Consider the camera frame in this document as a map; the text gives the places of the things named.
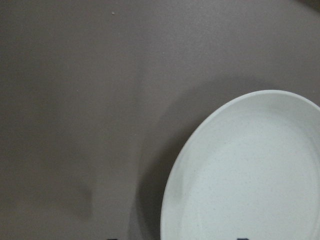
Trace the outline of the round cream plate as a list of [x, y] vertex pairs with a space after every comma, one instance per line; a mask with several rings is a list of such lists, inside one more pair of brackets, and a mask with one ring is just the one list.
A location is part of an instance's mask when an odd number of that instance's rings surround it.
[[207, 117], [170, 171], [163, 240], [317, 240], [320, 108], [261, 90]]

